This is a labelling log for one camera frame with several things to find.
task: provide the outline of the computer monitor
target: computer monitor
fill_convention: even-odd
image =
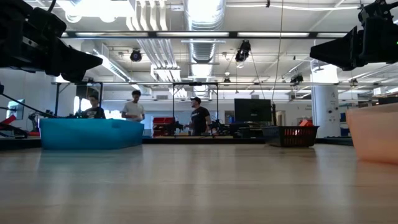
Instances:
[[[25,103],[25,100],[18,100],[21,103]],[[10,101],[8,102],[8,110],[7,110],[7,118],[9,118],[11,115],[14,115],[17,120],[22,120],[24,119],[24,106],[20,105],[17,102]]]
[[[235,99],[235,122],[272,121],[271,100]]]

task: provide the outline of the man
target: man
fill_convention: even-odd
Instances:
[[[200,106],[200,103],[201,99],[199,97],[191,99],[192,108],[195,110],[192,111],[191,123],[187,126],[193,130],[192,135],[194,136],[207,133],[209,131],[208,125],[211,124],[209,111]]]
[[[100,108],[98,96],[91,95],[88,97],[91,108],[82,112],[82,118],[89,118],[89,119],[106,119],[104,109]]]
[[[135,90],[131,93],[131,95],[132,101],[124,105],[122,110],[122,118],[125,118],[128,121],[141,122],[145,119],[144,107],[138,103],[141,92],[139,90]]]

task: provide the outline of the red basket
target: red basket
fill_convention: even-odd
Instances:
[[[319,126],[278,126],[263,128],[264,139],[271,146],[310,147],[315,144]]]

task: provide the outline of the white t-shirt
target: white t-shirt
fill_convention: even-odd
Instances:
[[[135,115],[138,118],[126,118],[127,121],[142,121],[142,115],[145,114],[144,107],[139,103],[128,102],[124,105],[122,112],[125,112],[127,115]]]

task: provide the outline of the bright window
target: bright window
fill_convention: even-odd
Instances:
[[[106,119],[122,119],[125,120],[125,118],[122,118],[122,114],[120,111],[114,110],[114,111],[109,111],[105,110],[105,116]]]
[[[81,99],[81,110],[85,111],[91,108],[90,101],[87,99]],[[73,102],[73,114],[75,114],[79,110],[79,97],[75,96],[75,100]]]

